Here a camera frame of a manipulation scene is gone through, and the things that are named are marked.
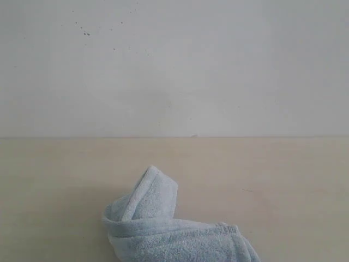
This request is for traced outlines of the light blue terry towel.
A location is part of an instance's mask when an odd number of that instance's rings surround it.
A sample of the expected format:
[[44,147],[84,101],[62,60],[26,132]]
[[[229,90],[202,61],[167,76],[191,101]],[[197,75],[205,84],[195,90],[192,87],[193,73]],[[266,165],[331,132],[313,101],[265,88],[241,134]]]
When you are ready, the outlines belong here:
[[120,261],[260,261],[235,225],[174,217],[178,184],[149,166],[102,216]]

